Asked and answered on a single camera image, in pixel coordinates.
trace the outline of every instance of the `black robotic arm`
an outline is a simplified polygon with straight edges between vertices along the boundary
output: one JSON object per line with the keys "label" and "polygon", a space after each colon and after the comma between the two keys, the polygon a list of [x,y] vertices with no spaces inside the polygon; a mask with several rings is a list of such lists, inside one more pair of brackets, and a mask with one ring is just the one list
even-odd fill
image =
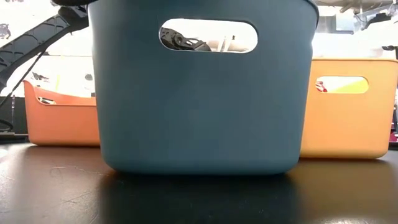
{"label": "black robotic arm", "polygon": [[88,27],[85,6],[62,6],[58,14],[0,47],[0,92],[16,68],[64,35]]}

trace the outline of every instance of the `black clamp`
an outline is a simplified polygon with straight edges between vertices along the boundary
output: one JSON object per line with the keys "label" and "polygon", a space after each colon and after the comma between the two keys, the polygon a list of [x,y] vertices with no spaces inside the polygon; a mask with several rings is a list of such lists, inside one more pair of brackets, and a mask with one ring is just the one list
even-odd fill
{"label": "black clamp", "polygon": [[170,49],[211,52],[206,42],[193,38],[185,38],[182,34],[173,29],[162,28],[160,31],[160,39],[162,43]]}

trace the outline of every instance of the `plastic bin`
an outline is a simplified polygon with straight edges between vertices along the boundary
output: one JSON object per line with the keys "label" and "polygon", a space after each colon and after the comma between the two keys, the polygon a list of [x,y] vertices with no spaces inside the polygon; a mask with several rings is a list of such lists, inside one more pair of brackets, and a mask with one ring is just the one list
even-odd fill
{"label": "plastic bin", "polygon": [[[363,77],[363,82],[322,93],[315,88],[319,77]],[[391,119],[398,79],[396,60],[316,59],[308,88],[302,141],[302,157],[373,159],[388,150]]]}
{"label": "plastic bin", "polygon": [[[95,98],[63,95],[24,81],[29,141],[45,146],[99,146]],[[52,100],[45,104],[39,98]]]}
{"label": "plastic bin", "polygon": [[[318,19],[312,1],[114,0],[88,12],[101,150],[112,168],[276,174],[297,163]],[[159,30],[176,18],[244,21],[258,44],[247,54],[170,50]]]}

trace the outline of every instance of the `table surface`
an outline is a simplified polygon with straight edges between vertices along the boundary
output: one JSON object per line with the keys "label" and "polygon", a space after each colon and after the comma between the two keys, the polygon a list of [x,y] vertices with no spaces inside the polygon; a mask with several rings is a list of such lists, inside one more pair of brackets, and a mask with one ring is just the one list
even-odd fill
{"label": "table surface", "polygon": [[97,148],[0,146],[0,223],[398,223],[398,152],[272,177],[145,176]]}

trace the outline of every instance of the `bin handle cutout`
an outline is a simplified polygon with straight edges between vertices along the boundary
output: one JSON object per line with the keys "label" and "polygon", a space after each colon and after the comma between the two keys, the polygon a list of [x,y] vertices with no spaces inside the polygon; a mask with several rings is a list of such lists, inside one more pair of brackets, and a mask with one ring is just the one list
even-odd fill
{"label": "bin handle cutout", "polygon": [[359,76],[324,76],[317,78],[315,88],[321,93],[362,94],[369,89],[369,82]]}
{"label": "bin handle cutout", "polygon": [[37,99],[43,104],[48,104],[48,105],[56,104],[55,101],[47,99],[47,98],[44,98],[44,97],[37,97]]}
{"label": "bin handle cutout", "polygon": [[255,28],[246,22],[203,19],[169,19],[160,28],[159,39],[170,50],[241,54],[258,43]]}

